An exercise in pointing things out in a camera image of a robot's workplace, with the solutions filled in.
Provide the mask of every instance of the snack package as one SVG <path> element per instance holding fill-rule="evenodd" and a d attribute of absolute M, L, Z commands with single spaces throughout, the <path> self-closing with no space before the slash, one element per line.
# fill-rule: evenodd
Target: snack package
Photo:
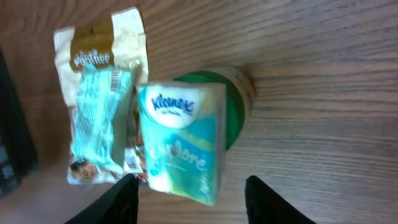
<path fill-rule="evenodd" d="M 135 85 L 147 83 L 146 36 L 136 8 L 54 34 L 55 65 L 71 120 L 70 184 L 144 173 Z"/>
<path fill-rule="evenodd" d="M 149 186 L 214 206 L 226 149 L 222 83 L 138 86 Z"/>

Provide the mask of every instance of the kleenex logo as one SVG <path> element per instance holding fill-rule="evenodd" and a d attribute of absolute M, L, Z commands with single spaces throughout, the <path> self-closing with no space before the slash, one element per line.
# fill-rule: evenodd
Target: kleenex logo
<path fill-rule="evenodd" d="M 195 104 L 193 101 L 183 100 L 181 98 L 163 97 L 162 94 L 159 94 L 156 99 L 151 99 L 151 101 L 155 111 L 161 108 L 178 108 L 189 116 L 192 116 L 193 105 Z M 175 111 L 163 112 L 179 116 L 179 113 Z"/>

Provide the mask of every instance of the cream snack bag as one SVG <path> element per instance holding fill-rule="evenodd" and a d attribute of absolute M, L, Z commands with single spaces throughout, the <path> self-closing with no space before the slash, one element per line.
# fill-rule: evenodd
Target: cream snack bag
<path fill-rule="evenodd" d="M 135 153 L 142 140 L 134 86 L 147 83 L 148 63 L 138 9 L 56 30 L 54 45 L 71 116 L 69 183 L 116 182 L 143 172 Z"/>
<path fill-rule="evenodd" d="M 226 86 L 165 82 L 138 91 L 149 186 L 215 205 L 226 148 Z"/>

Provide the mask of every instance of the wooden table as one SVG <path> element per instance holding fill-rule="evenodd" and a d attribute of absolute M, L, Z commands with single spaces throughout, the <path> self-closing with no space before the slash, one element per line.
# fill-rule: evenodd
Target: wooden table
<path fill-rule="evenodd" d="M 68 113 L 53 32 L 137 6 L 150 79 L 235 66 L 252 118 L 227 155 L 216 207 L 140 189 L 139 223 L 247 223 L 258 175 L 317 223 L 398 221 L 398 2 L 3 0 L 0 44 L 40 172 L 0 201 L 0 223 L 63 223 L 110 185 L 68 185 Z"/>

